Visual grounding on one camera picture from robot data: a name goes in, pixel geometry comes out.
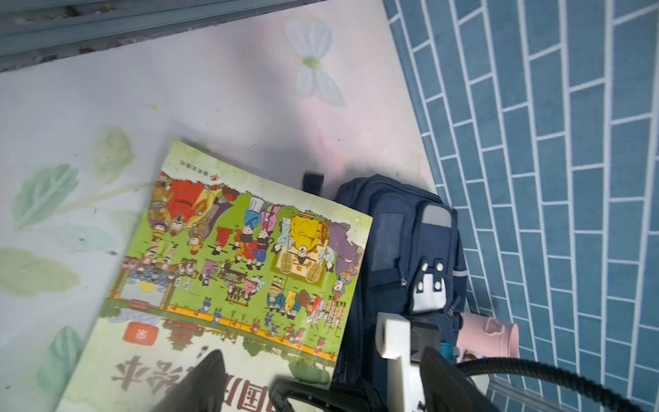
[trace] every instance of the blue brick tile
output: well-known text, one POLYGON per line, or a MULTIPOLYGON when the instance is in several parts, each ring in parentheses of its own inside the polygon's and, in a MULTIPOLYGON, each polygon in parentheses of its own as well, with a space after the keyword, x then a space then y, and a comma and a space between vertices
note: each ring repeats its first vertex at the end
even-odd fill
POLYGON ((569 210, 566 204, 554 204, 544 209, 544 228, 547 254, 570 255, 569 210))
POLYGON ((538 354, 538 362, 548 363, 554 365, 554 345, 551 342, 536 339, 536 353, 538 354))
POLYGON ((659 327, 659 236, 648 236, 648 254, 645 258, 645 280, 643 283, 643 300, 641 304, 641 323, 659 327))
POLYGON ((606 337, 631 343, 634 326, 634 304, 608 299, 606 301, 606 337))
POLYGON ((409 53, 407 51, 403 26, 400 20, 395 21, 391 25, 391 33, 393 34, 393 41, 396 44, 396 50, 398 51, 398 58, 401 60, 401 66, 403 68, 403 74, 405 75, 407 90, 409 91, 410 99, 412 100, 412 106, 414 107, 418 128, 421 133, 426 133, 430 129, 428 128, 426 115, 423 111, 423 102, 421 101, 421 95, 419 93, 418 86, 416 85, 416 77, 412 66, 412 60, 410 59, 409 53))
POLYGON ((398 13, 398 8, 394 0, 384 0, 384 9, 387 12, 387 18, 394 17, 398 13))
MULTIPOLYGON (((527 384, 527 389, 528 390, 533 391, 537 394, 540 393, 540 381, 539 380, 524 377, 524 382, 527 384)), ((526 408, 524 408, 524 411, 529 412, 529 409, 530 408, 526 407, 526 408)))
POLYGON ((650 121, 611 129, 611 197, 644 196, 650 121))
POLYGON ((659 331, 639 328, 639 341, 636 345, 637 365, 659 369, 657 342, 659 342, 659 331))
POLYGON ((491 229, 490 207, 485 192, 485 183, 467 183, 471 212, 474 214, 474 222, 479 229, 491 229))
POLYGON ((613 297, 624 297, 627 299, 635 299, 636 278, 638 277, 638 275, 639 275, 639 266, 636 264, 609 263, 608 276, 607 276, 608 295, 613 297))
POLYGON ((527 99, 517 2, 493 1, 488 4, 488 12, 501 90, 501 105, 508 107, 527 99))
POLYGON ((490 285, 490 293, 493 296, 505 297, 505 286, 501 276, 494 233, 478 232, 478 240, 480 241, 480 252, 483 255, 483 263, 485 264, 485 276, 487 276, 490 285))
POLYGON ((515 220, 512 208, 494 208, 494 221, 496 233, 499 238, 499 248, 503 252, 517 252, 517 238, 515 236, 515 220))
POLYGON ((631 395, 635 398, 654 403, 659 387, 659 374, 651 370, 635 367, 631 395))
POLYGON ((420 0, 406 0, 400 2, 400 5, 410 44, 412 47, 418 46, 428 39, 428 29, 424 21, 421 2, 420 0))
POLYGON ((575 235, 577 308, 581 313, 602 312, 602 236, 575 235))
POLYGON ((614 28, 613 119, 650 111, 657 14, 614 28))
POLYGON ((607 388, 612 389, 615 393, 620 394, 624 397, 627 397, 628 384, 629 384, 628 381, 626 381, 625 379, 619 379, 616 378, 615 376, 606 375, 604 377, 604 385, 607 388))
POLYGON ((462 186, 462 176, 460 176, 457 159, 446 159, 442 162, 442 166, 444 167, 446 186, 448 187, 451 202, 453 203, 451 206, 466 206, 467 197, 465 196, 465 188, 462 186))
POLYGON ((575 319, 572 303, 572 293, 552 291, 554 325, 562 328, 574 329, 575 319))
POLYGON ((527 275, 529 301, 537 305, 547 305, 547 284, 544 277, 542 239, 539 233, 520 233, 524 269, 527 275))
POLYGON ((513 311, 513 316, 520 318, 529 318, 529 310, 527 309, 527 298, 524 293, 524 286, 508 283, 508 299, 510 300, 510 309, 513 311))
POLYGON ((549 283, 556 289, 572 290, 572 267, 569 259, 548 258, 549 283))
POLYGON ((426 157, 428 158, 428 163, 430 164, 430 172, 432 173, 432 179, 435 181, 436 185, 442 183, 442 174, 440 172, 439 161, 437 160, 437 155, 435 154, 435 147, 432 145, 432 137, 423 136, 423 146, 426 149, 426 157))
POLYGON ((427 98, 435 96, 442 92, 440 86, 440 78, 437 77, 437 67, 435 60, 432 56, 430 46, 417 50, 415 53, 416 70, 418 71, 419 80, 421 80, 421 88, 423 95, 427 98))
MULTIPOLYGON (((513 379, 513 377, 518 378, 520 382, 522 380, 521 376, 510 375, 511 380, 513 379)), ((508 401, 508 408, 506 409, 506 412, 522 412, 522 404, 519 403, 518 401, 513 401, 511 399, 511 400, 508 401)))
POLYGON ((637 260, 641 247, 643 202, 609 205, 609 258, 637 260))
POLYGON ((549 319, 549 310, 538 306, 530 306, 531 320, 533 321, 533 332, 538 338, 552 340, 552 323, 549 319))
POLYGON ((511 173, 518 174, 534 171, 529 110, 526 107, 522 107, 521 109, 504 113, 503 124, 508 142, 511 173))
POLYGON ((572 164, 604 159, 604 85, 570 93, 572 164))
POLYGON ((451 126, 446 117, 444 99, 435 99, 428 103, 428 117, 430 118, 432 132, 435 135, 437 150, 440 153, 440 156, 450 156, 455 154, 453 138, 451 137, 451 126))
POLYGON ((492 309, 490 304, 490 294, 485 279, 471 278, 471 283, 474 286, 474 295, 476 296, 476 303, 481 309, 492 309))
POLYGON ((488 43, 485 38, 483 16, 478 15, 460 26, 462 46, 465 51, 465 62, 469 80, 488 74, 490 68, 490 55, 488 43))
POLYGON ((567 53, 570 86, 604 76, 603 1, 567 3, 567 53))
POLYGON ((553 401, 555 403, 558 403, 558 387, 554 384, 550 384, 545 381, 541 382, 541 384, 542 384, 542 397, 550 401, 553 401))
POLYGON ((463 18, 480 7, 480 0, 461 0, 455 2, 457 18, 463 18))
POLYGON ((487 78, 471 86, 471 98, 476 111, 476 125, 480 146, 488 148, 501 144, 501 129, 494 97, 494 84, 487 78))
POLYGON ((643 7, 653 5, 657 0, 617 0, 614 8, 616 17, 624 16, 643 7))
POLYGON ((560 41, 558 0, 526 0, 529 54, 538 53, 560 41))
POLYGON ((492 204, 510 203, 508 176, 505 171, 503 149, 483 153, 483 162, 485 164, 485 172, 488 176, 492 204))
POLYGON ((556 356, 566 361, 575 362, 577 353, 575 349, 575 334, 567 330, 555 329, 556 356))
POLYGON ((616 376, 627 376, 629 374, 629 358, 631 346, 606 341, 606 359, 604 370, 616 376))
POLYGON ((651 201, 650 230, 659 231, 659 163, 654 164, 654 187, 652 188, 651 201))
POLYGON ((528 349, 533 348, 533 336, 531 334, 531 326, 528 320, 515 319, 515 323, 519 328, 519 345, 528 349))
POLYGON ((545 202, 567 200, 564 137, 539 141, 538 161, 542 199, 545 202))
POLYGON ((507 280, 522 282, 524 278, 522 277, 522 266, 519 263, 519 256, 514 254, 503 254, 501 255, 501 260, 503 261, 503 273, 507 280))
POLYGON ((536 135, 565 130, 560 52, 555 51, 531 61, 530 69, 536 135))
POLYGON ((480 159, 478 158, 478 147, 476 146, 476 134, 474 125, 467 123, 456 127, 455 141, 460 149, 460 159, 462 160, 462 170, 466 180, 481 179, 483 174, 480 170, 480 159))
POLYGON ((514 177, 515 207, 520 229, 540 229, 535 177, 514 177))
POLYGON ((483 274, 483 268, 480 264, 480 255, 478 252, 465 250, 465 258, 467 259, 467 268, 469 269, 469 274, 484 278, 485 275, 483 274))
POLYGON ((598 355, 591 355, 590 353, 580 352, 579 353, 579 364, 581 367, 581 374, 586 376, 588 379, 594 380, 595 382, 600 381, 600 374, 602 372, 601 367, 601 357, 598 355))
POLYGON ((451 118, 454 123, 467 120, 471 114, 448 0, 429 1, 427 6, 451 118))
POLYGON ((579 349, 599 353, 602 321, 579 315, 579 349))
POLYGON ((572 174, 576 230, 601 230, 604 216, 604 172, 575 170, 572 174))
POLYGON ((468 249, 477 249, 476 237, 474 235, 474 226, 471 222, 469 209, 457 210, 457 228, 460 231, 460 239, 462 240, 462 247, 468 249))
POLYGON ((494 316, 499 320, 510 323, 510 313, 508 312, 508 301, 493 296, 492 304, 494 305, 494 316))

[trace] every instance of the grout line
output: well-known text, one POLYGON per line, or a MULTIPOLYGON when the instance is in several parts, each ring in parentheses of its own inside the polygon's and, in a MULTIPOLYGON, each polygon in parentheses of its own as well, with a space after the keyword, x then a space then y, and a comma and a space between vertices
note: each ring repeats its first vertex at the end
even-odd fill
POLYGON ((631 343, 629 343, 629 342, 625 342, 625 341, 621 341, 621 340, 617 340, 617 339, 606 338, 606 340, 608 340, 608 341, 610 341, 610 342, 614 342, 614 343, 619 343, 620 345, 631 346, 631 343))
POLYGON ((572 166, 572 171, 575 170, 590 170, 590 169, 599 169, 601 167, 604 167, 604 163, 593 163, 590 165, 579 165, 579 166, 572 166))
POLYGON ((501 111, 504 112, 504 113, 508 113, 509 111, 521 109, 522 107, 526 107, 528 105, 529 105, 528 102, 513 104, 512 106, 502 108, 501 111))
POLYGON ((469 81, 469 86, 472 86, 472 85, 474 85, 474 84, 476 84, 476 83, 478 83, 478 82, 482 82, 483 80, 487 80, 487 79, 489 79, 489 78, 491 78, 491 77, 492 77, 492 72, 490 72, 490 73, 488 73, 488 74, 484 74, 484 75, 479 76, 479 77, 476 77, 476 78, 474 78, 474 79, 472 79, 472 80, 469 81))
POLYGON ((600 78, 596 78, 595 80, 590 80, 588 82, 584 82, 584 83, 572 86, 572 87, 569 88, 569 91, 570 91, 570 93, 578 92, 579 90, 584 90, 584 89, 591 88, 591 87, 594 87, 594 86, 599 86, 600 84, 604 84, 605 82, 606 81, 605 81, 604 77, 600 77, 600 78))
MULTIPOLYGON (((394 1, 396 3, 396 7, 398 9, 400 9, 400 6, 401 6, 400 1, 401 0, 394 0, 394 1)), ((433 58, 434 63, 435 63, 435 71, 437 72, 437 77, 439 78, 440 86, 441 86, 442 90, 446 90, 444 88, 444 78, 442 77, 442 71, 440 70, 440 61, 439 61, 439 57, 437 55, 437 45, 435 44, 434 37, 432 35, 432 25, 430 24, 430 17, 428 16, 428 7, 426 6, 426 1, 425 0, 421 0, 421 11, 423 13, 424 23, 425 23, 426 29, 428 31, 428 37, 430 38, 430 50, 432 52, 432 58, 433 58)), ((403 23, 403 32, 405 33, 405 42, 409 46, 409 37, 407 35, 407 27, 405 26, 405 19, 401 19, 401 22, 403 23)), ((418 71, 416 70, 416 61, 413 63, 413 68, 414 68, 415 74, 416 74, 416 83, 418 84, 418 87, 420 89, 421 88, 421 83, 420 83, 420 79, 418 77, 418 71)), ((449 123, 452 124, 453 119, 451 117, 451 108, 450 108, 448 102, 445 101, 444 103, 445 103, 444 108, 446 110, 447 120, 449 121, 449 123)), ((430 116, 428 115, 428 106, 426 104, 423 105, 423 110, 424 110, 424 113, 426 115, 426 118, 428 119, 429 123, 432 125, 432 122, 430 121, 430 116)), ((452 127, 450 127, 450 129, 451 129, 450 130, 451 131, 451 138, 453 139, 453 144, 455 145, 456 153, 459 153, 458 152, 458 147, 457 147, 457 141, 455 139, 455 132, 454 132, 452 127)), ((435 147, 435 150, 437 150, 437 142, 435 142, 434 132, 433 132, 432 136, 433 136, 433 145, 435 147)), ((458 167, 460 169, 461 176, 464 179, 464 173, 462 172, 461 160, 459 158, 457 158, 457 162, 458 162, 458 167)), ((441 167, 441 171, 442 171, 442 179, 444 179, 444 181, 446 181, 445 177, 444 177, 444 167, 442 166, 441 162, 440 162, 440 167, 441 167)), ((474 219, 473 211, 471 210, 471 201, 469 200, 469 196, 468 196, 469 192, 467 191, 467 186, 464 183, 464 180, 463 180, 463 189, 465 191, 465 197, 467 198, 467 206, 468 206, 467 212, 469 213, 470 219, 472 219, 472 221, 474 221, 473 220, 474 219)), ((451 199, 450 199, 451 195, 449 194, 448 190, 446 190, 446 193, 447 193, 447 196, 449 197, 449 203, 450 203, 451 202, 451 199)), ((480 251, 480 239, 478 238, 478 233, 476 231, 474 231, 474 241, 476 242, 476 251, 478 252, 478 257, 480 258, 480 263, 482 264, 482 267, 483 267, 483 270, 484 270, 485 269, 485 264, 484 264, 483 255, 480 251)), ((471 290, 474 290, 474 285, 473 285, 473 282, 471 280, 471 271, 469 270, 469 263, 467 263, 467 272, 469 273, 469 276, 467 276, 468 279, 469 279, 469 286, 471 287, 471 290)), ((487 278, 485 279, 485 286, 487 288, 488 298, 490 300, 490 307, 494 308, 494 304, 493 304, 492 298, 490 296, 490 284, 489 284, 489 281, 487 280, 487 278)), ((481 309, 479 308, 480 305, 478 304, 478 298, 476 298, 476 294, 474 293, 473 296, 474 296, 474 303, 476 304, 476 310, 478 312, 481 312, 481 309)))
MULTIPOLYGON (((460 32, 460 27, 457 24, 458 19, 457 19, 457 11, 455 9, 455 0, 449 0, 448 3, 449 3, 449 9, 451 11, 451 19, 453 20, 453 30, 455 32, 455 41, 457 42, 457 51, 458 51, 458 56, 460 58, 460 64, 462 67, 467 67, 467 61, 465 59, 465 48, 462 43, 462 33, 460 32)), ((463 70, 462 75, 465 84, 468 84, 469 79, 467 78, 467 71, 463 70)), ((474 106, 474 99, 471 94, 471 87, 467 86, 466 91, 467 91, 467 103, 469 104, 469 113, 471 115, 471 118, 474 119, 476 117, 476 109, 474 106)), ((482 152, 482 146, 480 144, 480 130, 478 129, 478 127, 474 127, 473 130, 474 130, 474 135, 476 137, 476 147, 478 148, 478 161, 480 163, 483 178, 487 179, 487 170, 485 168, 485 160, 482 152)), ((456 150, 457 150, 457 139, 455 138, 455 134, 453 134, 453 141, 455 142, 456 150)), ((460 163, 460 171, 462 173, 462 178, 464 179, 465 176, 462 168, 462 163, 460 163)), ((494 219, 494 209, 492 208, 492 197, 490 194, 489 185, 485 185, 485 197, 486 200, 488 201, 488 209, 490 212, 490 218, 492 219, 492 233, 494 238, 494 245, 496 247, 497 259, 499 261, 499 270, 501 271, 501 278, 503 280, 503 292, 505 294, 504 299, 508 308, 508 319, 510 319, 513 316, 513 308, 510 303, 510 298, 508 296, 508 288, 505 286, 506 278, 505 278, 505 271, 503 268, 503 258, 501 257, 501 245, 499 243, 499 237, 497 236, 497 232, 496 232, 497 225, 494 219)))
POLYGON ((633 121, 645 120, 651 118, 652 118, 652 113, 643 113, 642 115, 629 116, 629 117, 623 117, 621 119, 611 120, 610 124, 611 126, 623 125, 625 123, 631 123, 633 121))
POLYGON ((460 126, 468 125, 469 123, 472 123, 472 122, 473 122, 472 119, 467 119, 467 120, 459 121, 458 123, 454 123, 454 124, 453 124, 453 127, 460 127, 460 126))
POLYGON ((483 8, 482 8, 482 7, 479 7, 479 8, 477 8, 476 10, 474 10, 473 12, 471 12, 471 13, 469 13, 468 15, 464 16, 463 18, 461 18, 460 20, 458 20, 457 23, 458 23, 459 25, 462 25, 462 24, 468 22, 469 20, 471 20, 472 18, 478 16, 480 13, 483 13, 483 8))
POLYGON ((547 54, 551 54, 557 50, 560 50, 561 46, 562 45, 559 42, 558 44, 554 44, 553 46, 547 47, 544 50, 540 50, 538 53, 533 53, 532 55, 529 55, 529 60, 539 59, 543 56, 546 56, 547 54))
POLYGON ((426 103, 430 103, 430 102, 432 102, 433 100, 437 100, 437 99, 442 98, 443 96, 444 96, 443 93, 437 93, 436 95, 434 95, 434 96, 430 96, 429 98, 425 99, 425 102, 426 102, 426 103))
MULTIPOLYGON (((649 11, 657 10, 659 8, 659 3, 650 7, 646 7, 637 11, 638 15, 643 15, 649 11)), ((652 107, 650 113, 657 113, 659 111, 659 31, 657 31, 654 39, 654 79, 652 84, 654 85, 654 90, 652 91, 652 107)), ((657 133, 659 132, 659 119, 657 116, 653 116, 650 119, 650 133, 648 138, 650 139, 650 144, 648 145, 648 157, 647 157, 647 169, 645 176, 645 198, 652 198, 652 188, 654 187, 654 172, 655 167, 657 166, 652 160, 654 159, 657 153, 657 133)), ((648 240, 650 236, 648 232, 650 230, 650 214, 652 212, 652 202, 646 201, 643 203, 643 217, 641 219, 641 247, 639 249, 639 274, 636 281, 636 305, 634 305, 634 323, 633 333, 631 336, 631 356, 629 360, 629 381, 635 382, 635 370, 631 365, 636 364, 637 362, 637 350, 639 344, 639 325, 641 323, 641 309, 643 307, 643 287, 645 286, 645 265, 648 255, 648 240)), ((632 386, 629 385, 627 388, 627 396, 632 396, 632 386)))
POLYGON ((529 171, 529 172, 526 172, 526 173, 517 173, 517 174, 511 175, 511 177, 531 177, 531 176, 535 177, 535 172, 534 171, 529 171))
POLYGON ((653 5, 648 6, 648 7, 643 7, 642 9, 636 10, 635 12, 629 13, 628 15, 620 16, 620 17, 617 17, 617 18, 613 19, 613 24, 617 26, 618 24, 626 23, 628 21, 634 20, 637 17, 643 16, 643 15, 646 15, 646 14, 652 12, 652 11, 655 11, 656 9, 659 9, 659 4, 653 4, 653 5))
POLYGON ((632 196, 632 197, 611 197, 609 202, 611 203, 624 203, 624 202, 642 202, 645 200, 643 196, 632 196))
POLYGON ((427 39, 423 41, 421 44, 414 46, 414 48, 412 49, 412 53, 418 52, 422 48, 426 47, 428 44, 430 44, 430 39, 427 39))
POLYGON ((536 137, 536 140, 549 140, 551 138, 561 137, 564 134, 565 134, 565 132, 556 132, 556 133, 544 134, 542 136, 536 137))
POLYGON ((622 263, 622 264, 639 264, 636 260, 622 260, 622 259, 609 259, 609 263, 622 263))
MULTIPOLYGON (((535 107, 534 107, 534 98, 533 98, 533 88, 531 84, 531 71, 530 71, 530 59, 529 59, 529 33, 527 31, 527 18, 526 18, 526 12, 525 12, 525 4, 524 0, 517 0, 517 14, 518 14, 518 19, 519 19, 519 33, 520 33, 520 38, 521 38, 521 45, 522 45, 522 63, 524 66, 524 82, 526 86, 526 93, 527 93, 527 101, 529 103, 529 123, 530 123, 530 131, 531 131, 531 149, 532 149, 532 155, 533 155, 533 169, 535 171, 538 171, 540 173, 540 160, 538 156, 538 141, 537 141, 537 129, 536 129, 536 117, 535 117, 535 107)), ((561 37, 563 37, 563 31, 566 30, 566 27, 561 27, 561 37)), ((560 49, 562 50, 562 53, 565 54, 565 48, 562 47, 563 44, 567 39, 561 39, 561 44, 560 49)), ((542 205, 542 193, 541 193, 541 185, 542 181, 540 179, 537 179, 536 182, 536 197, 537 197, 537 203, 538 203, 538 219, 540 220, 540 240, 542 243, 542 260, 544 264, 544 279, 545 279, 545 285, 550 286, 551 281, 549 279, 549 260, 547 258, 547 234, 545 232, 545 225, 544 225, 544 209, 541 207, 542 205)), ((549 322, 551 325, 554 324, 554 304, 552 302, 552 296, 549 290, 547 290, 547 302, 549 306, 549 322)), ((551 328, 551 334, 552 334, 552 341, 556 341, 556 331, 551 328)), ((557 352, 556 352, 556 345, 552 344, 552 350, 554 352, 554 365, 556 365, 556 358, 558 357, 557 352)), ((561 391, 558 391, 558 403, 561 404, 561 391)))

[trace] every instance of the cartoon figure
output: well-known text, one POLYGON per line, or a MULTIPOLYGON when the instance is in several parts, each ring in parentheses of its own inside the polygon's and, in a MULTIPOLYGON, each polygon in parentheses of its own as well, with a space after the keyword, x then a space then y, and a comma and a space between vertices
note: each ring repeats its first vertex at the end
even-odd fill
POLYGON ((213 323, 219 324, 219 321, 222 319, 222 310, 215 309, 215 313, 213 313, 213 316, 215 316, 215 319, 213 319, 213 323))
POLYGON ((209 297, 206 297, 204 299, 204 307, 202 309, 199 309, 199 313, 208 313, 210 310, 210 304, 211 304, 211 299, 209 297))
POLYGON ((325 339, 324 338, 318 338, 318 343, 316 344, 316 348, 314 349, 315 354, 319 354, 322 352, 322 347, 325 346, 325 339))
POLYGON ((232 230, 226 229, 224 227, 218 227, 217 237, 215 238, 215 249, 213 250, 213 255, 217 256, 220 254, 224 246, 229 242, 229 237, 233 233, 232 230))
POLYGON ((270 333, 268 333, 268 336, 274 338, 277 335, 278 329, 279 329, 279 325, 272 324, 272 329, 270 329, 270 333))
POLYGON ((273 314, 272 313, 266 313, 266 328, 270 327, 270 323, 272 322, 273 314))
POLYGON ((261 329, 261 321, 260 320, 255 320, 252 323, 252 328, 251 328, 250 332, 252 332, 253 334, 257 334, 260 329, 261 329))

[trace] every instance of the black plastic part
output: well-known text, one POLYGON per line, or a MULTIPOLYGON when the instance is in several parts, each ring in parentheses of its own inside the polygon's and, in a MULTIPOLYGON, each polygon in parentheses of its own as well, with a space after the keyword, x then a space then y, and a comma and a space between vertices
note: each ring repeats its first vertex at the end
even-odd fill
POLYGON ((226 383, 222 351, 216 349, 206 355, 151 412, 219 412, 226 383))

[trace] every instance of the green leaf painting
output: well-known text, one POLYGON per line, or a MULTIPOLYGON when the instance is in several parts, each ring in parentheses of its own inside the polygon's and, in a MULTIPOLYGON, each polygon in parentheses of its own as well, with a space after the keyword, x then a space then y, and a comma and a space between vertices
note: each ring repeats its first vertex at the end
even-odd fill
POLYGON ((95 226, 66 225, 45 227, 46 235, 58 240, 60 246, 68 252, 90 252, 93 250, 108 251, 117 248, 112 236, 95 226))
POLYGON ((82 352, 82 339, 70 326, 60 330, 45 352, 37 372, 37 385, 47 394, 60 396, 82 352))
POLYGON ((77 186, 78 169, 71 165, 39 170, 23 182, 12 201, 14 229, 21 230, 48 218, 77 186))
POLYGON ((121 127, 111 127, 101 139, 94 159, 99 183, 106 185, 117 180, 134 159, 128 135, 121 127))
POLYGON ((21 296, 62 292, 80 284, 80 276, 56 260, 24 249, 0 249, 0 287, 21 296))

